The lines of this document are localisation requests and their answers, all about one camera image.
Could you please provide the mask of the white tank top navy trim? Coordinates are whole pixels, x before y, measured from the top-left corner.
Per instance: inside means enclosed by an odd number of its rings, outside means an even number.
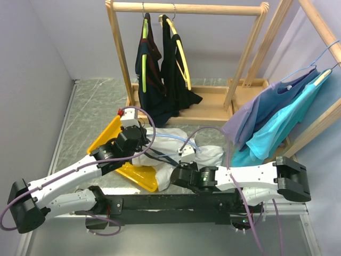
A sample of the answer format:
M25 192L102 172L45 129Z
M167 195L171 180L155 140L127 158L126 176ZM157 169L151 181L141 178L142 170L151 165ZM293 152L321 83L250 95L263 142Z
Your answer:
M132 159L133 166L151 166L156 170L158 190L168 188L171 182L171 173L182 160L178 150L188 138L186 132L179 128L156 128L156 137L151 148L139 157ZM187 146L191 146L195 153L197 166L221 166L224 150L220 146L199 146L194 138L191 138Z

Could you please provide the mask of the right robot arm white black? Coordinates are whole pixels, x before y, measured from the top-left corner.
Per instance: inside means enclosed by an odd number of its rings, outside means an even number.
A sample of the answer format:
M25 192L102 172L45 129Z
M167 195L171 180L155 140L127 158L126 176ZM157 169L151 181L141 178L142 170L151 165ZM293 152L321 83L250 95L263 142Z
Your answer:
M197 194L237 189L242 192L233 200L238 212L277 198L295 203L311 200L306 167L284 156L266 164L230 168L205 166L198 169L195 162L180 163L173 170L170 182Z

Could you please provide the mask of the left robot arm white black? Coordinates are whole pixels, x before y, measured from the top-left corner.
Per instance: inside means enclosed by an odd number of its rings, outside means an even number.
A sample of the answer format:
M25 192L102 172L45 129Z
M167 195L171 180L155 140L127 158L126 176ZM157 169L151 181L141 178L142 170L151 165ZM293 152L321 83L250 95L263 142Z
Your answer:
M13 229L25 234L48 219L72 211L103 213L107 199L98 186L71 194L67 190L121 168L149 143L147 131L140 124L123 126L117 137L96 147L75 164L35 181L14 182L6 208L14 220Z

